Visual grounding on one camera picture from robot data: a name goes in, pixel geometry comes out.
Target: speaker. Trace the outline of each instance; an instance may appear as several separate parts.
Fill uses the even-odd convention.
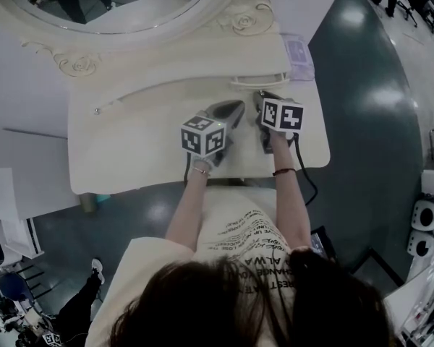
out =
[[[419,258],[426,258],[434,253],[434,236],[418,230],[410,233],[407,252]]]
[[[420,231],[434,230],[434,203],[418,200],[413,207],[412,228]]]

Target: cable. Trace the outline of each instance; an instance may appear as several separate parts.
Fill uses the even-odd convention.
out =
[[[296,133],[294,133],[294,145],[296,147],[296,155],[297,155],[297,159],[299,160],[299,163],[301,165],[302,173],[304,174],[306,180],[310,183],[310,185],[312,185],[312,188],[314,190],[313,196],[307,201],[307,203],[305,203],[305,205],[307,206],[310,203],[312,203],[313,200],[317,197],[318,188],[315,185],[315,183],[312,181],[312,179],[309,177],[307,170],[305,169],[304,162],[302,161],[302,157],[301,157],[301,151],[299,148],[299,134],[296,134]]]
[[[69,340],[66,340],[65,342],[61,342],[63,344],[70,342],[71,340],[73,340],[74,338],[78,337],[79,335],[88,335],[88,333],[80,333],[80,334],[76,334],[74,337],[72,337]]]
[[[185,168],[185,175],[183,176],[183,184],[185,187],[188,185],[188,172],[190,171],[191,165],[191,153],[187,153],[187,167]]]

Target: bracelet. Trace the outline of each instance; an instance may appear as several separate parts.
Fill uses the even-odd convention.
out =
[[[208,177],[210,177],[210,174],[207,171],[200,170],[199,168],[196,168],[194,166],[193,166],[193,170],[196,170],[197,172],[200,172],[203,175],[208,175]]]
[[[290,171],[296,172],[296,170],[294,170],[293,168],[283,168],[282,170],[277,170],[277,171],[273,172],[272,175],[278,176],[281,174],[286,174],[287,172],[290,172]]]

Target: wrist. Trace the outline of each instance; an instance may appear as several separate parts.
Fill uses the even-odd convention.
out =
[[[209,174],[209,172],[210,172],[210,164],[208,162],[206,162],[205,160],[196,160],[193,163],[193,166],[206,172],[207,174]]]

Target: white vanity table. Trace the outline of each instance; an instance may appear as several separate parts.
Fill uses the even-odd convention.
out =
[[[68,135],[75,193],[111,194],[181,181],[185,154],[180,124],[223,100],[243,100],[246,112],[234,133],[235,145],[213,177],[271,176],[272,157],[264,155],[255,127],[256,90],[305,106],[300,137],[305,166],[328,164],[315,81],[289,81],[291,67],[280,33],[293,27],[278,25],[271,0],[177,0],[158,10],[157,17],[154,9],[145,13],[148,19],[119,17],[121,12],[135,17],[141,11],[135,7],[145,1],[114,9],[84,26],[0,0],[1,21],[20,32],[26,45],[37,44],[51,54],[72,78]],[[299,5],[292,1],[286,9],[277,4],[277,14],[285,13],[283,22],[286,14],[295,22],[307,14],[297,12]],[[304,32],[299,26],[290,33],[311,39],[333,2],[316,1]],[[178,10],[170,13],[172,6]]]

